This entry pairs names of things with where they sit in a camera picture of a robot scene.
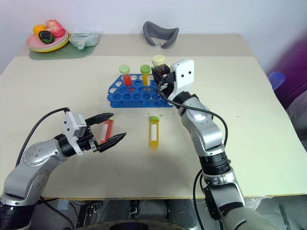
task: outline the pink fruit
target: pink fruit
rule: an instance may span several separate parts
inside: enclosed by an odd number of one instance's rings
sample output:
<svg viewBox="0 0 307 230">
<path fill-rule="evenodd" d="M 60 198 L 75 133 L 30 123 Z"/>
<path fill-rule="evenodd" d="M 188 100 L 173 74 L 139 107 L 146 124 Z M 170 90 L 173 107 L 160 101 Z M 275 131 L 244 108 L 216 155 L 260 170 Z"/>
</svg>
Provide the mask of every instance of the pink fruit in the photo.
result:
<svg viewBox="0 0 307 230">
<path fill-rule="evenodd" d="M 62 37 L 65 34 L 63 26 L 55 19 L 46 21 L 46 28 L 54 37 Z"/>
</svg>

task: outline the yellow cap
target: yellow cap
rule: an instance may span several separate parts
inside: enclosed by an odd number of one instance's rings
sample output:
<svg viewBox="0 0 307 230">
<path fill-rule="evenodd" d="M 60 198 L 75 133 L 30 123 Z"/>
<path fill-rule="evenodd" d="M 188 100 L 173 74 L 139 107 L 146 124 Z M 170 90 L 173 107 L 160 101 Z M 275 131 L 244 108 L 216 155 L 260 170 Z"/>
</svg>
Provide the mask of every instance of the yellow cap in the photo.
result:
<svg viewBox="0 0 307 230">
<path fill-rule="evenodd" d="M 152 63 L 154 66 L 163 65 L 165 61 L 165 57 L 163 55 L 155 55 L 152 58 Z"/>
</svg>

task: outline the test tube cap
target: test tube cap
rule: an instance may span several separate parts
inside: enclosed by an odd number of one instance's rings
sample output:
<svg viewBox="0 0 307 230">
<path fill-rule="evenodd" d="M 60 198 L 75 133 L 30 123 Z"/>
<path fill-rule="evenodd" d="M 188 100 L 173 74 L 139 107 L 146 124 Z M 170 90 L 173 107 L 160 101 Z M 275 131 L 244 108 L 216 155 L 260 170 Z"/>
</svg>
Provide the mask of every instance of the test tube cap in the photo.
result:
<svg viewBox="0 0 307 230">
<path fill-rule="evenodd" d="M 127 65 L 121 65 L 119 66 L 119 71 L 121 74 L 130 73 L 130 68 Z"/>
<path fill-rule="evenodd" d="M 148 74 L 150 73 L 150 66 L 149 65 L 141 65 L 141 73 Z"/>
<path fill-rule="evenodd" d="M 165 61 L 165 57 L 163 55 L 155 55 L 152 58 L 152 63 L 154 66 L 163 65 Z"/>
<path fill-rule="evenodd" d="M 160 121 L 160 119 L 157 116 L 151 116 L 149 120 L 150 121 Z"/>
</svg>

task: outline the plate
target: plate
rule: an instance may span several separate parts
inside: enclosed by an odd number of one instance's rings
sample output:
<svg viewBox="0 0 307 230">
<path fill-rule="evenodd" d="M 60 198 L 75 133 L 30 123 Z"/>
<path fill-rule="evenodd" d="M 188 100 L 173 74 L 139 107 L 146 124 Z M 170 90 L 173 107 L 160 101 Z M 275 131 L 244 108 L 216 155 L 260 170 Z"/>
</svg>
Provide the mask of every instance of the plate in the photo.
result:
<svg viewBox="0 0 307 230">
<path fill-rule="evenodd" d="M 29 46 L 30 49 L 46 49 L 46 48 L 52 48 L 54 46 L 57 46 L 58 44 L 65 41 L 68 37 L 68 32 L 65 30 L 65 34 L 62 37 L 56 37 L 53 41 L 53 43 L 45 44 L 41 40 L 39 40 L 38 37 L 36 37 L 34 34 L 28 37 L 26 43 Z"/>
<path fill-rule="evenodd" d="M 69 38 L 70 38 L 70 35 L 68 35 L 67 37 L 67 40 L 64 41 L 62 44 L 58 45 L 57 47 L 51 47 L 50 49 L 32 49 L 30 48 L 32 51 L 35 51 L 37 53 L 48 53 L 48 52 L 52 52 L 52 51 L 55 51 L 55 50 L 58 50 L 58 49 L 61 49 L 63 46 L 65 46 L 68 42 L 69 42 Z"/>
<path fill-rule="evenodd" d="M 35 49 L 35 48 L 32 48 L 32 47 L 29 47 L 31 50 L 38 50 L 38 51 L 44 51 L 44 50 L 51 50 L 51 49 L 54 49 L 54 48 L 57 48 L 58 46 L 62 45 L 64 42 L 67 41 L 67 39 L 70 39 L 71 37 L 71 34 L 68 34 L 67 38 L 65 40 L 63 40 L 61 43 L 58 43 L 54 46 L 51 46 L 51 47 L 47 47 L 47 48 L 42 48 L 42 49 Z"/>
</svg>

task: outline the green mat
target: green mat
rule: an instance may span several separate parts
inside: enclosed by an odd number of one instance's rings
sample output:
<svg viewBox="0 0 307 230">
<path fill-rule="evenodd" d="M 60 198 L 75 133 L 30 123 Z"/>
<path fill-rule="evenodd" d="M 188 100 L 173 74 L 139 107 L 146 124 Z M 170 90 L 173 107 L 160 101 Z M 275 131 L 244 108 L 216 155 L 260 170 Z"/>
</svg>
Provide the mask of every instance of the green mat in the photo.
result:
<svg viewBox="0 0 307 230">
<path fill-rule="evenodd" d="M 49 53 L 37 53 L 30 50 L 29 57 L 32 60 L 55 60 L 55 59 L 73 59 L 89 56 L 95 49 L 95 46 L 88 46 L 84 49 L 78 49 L 71 43 L 67 43 L 61 49 Z"/>
</svg>

